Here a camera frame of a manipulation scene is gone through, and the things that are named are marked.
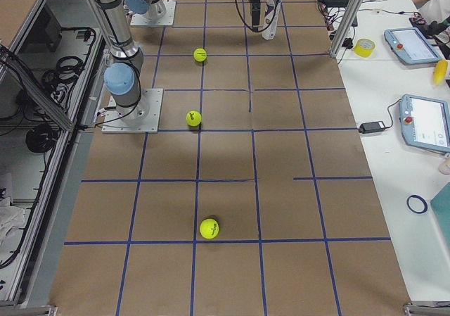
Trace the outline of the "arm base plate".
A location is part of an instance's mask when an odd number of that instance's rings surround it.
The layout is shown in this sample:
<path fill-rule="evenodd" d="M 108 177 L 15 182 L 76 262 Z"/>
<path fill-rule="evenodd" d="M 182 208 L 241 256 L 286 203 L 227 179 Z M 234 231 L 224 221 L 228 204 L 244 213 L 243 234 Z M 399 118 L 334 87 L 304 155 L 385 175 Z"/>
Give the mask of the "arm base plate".
<path fill-rule="evenodd" d="M 166 27 L 173 26 L 176 0 L 159 0 L 154 4 L 144 3 L 131 8 L 132 27 Z"/>
<path fill-rule="evenodd" d="M 104 134 L 157 134 L 162 107 L 163 89 L 142 89 L 141 100 L 128 110 L 116 106 L 113 96 L 108 105 L 113 107 L 105 114 L 101 131 Z"/>

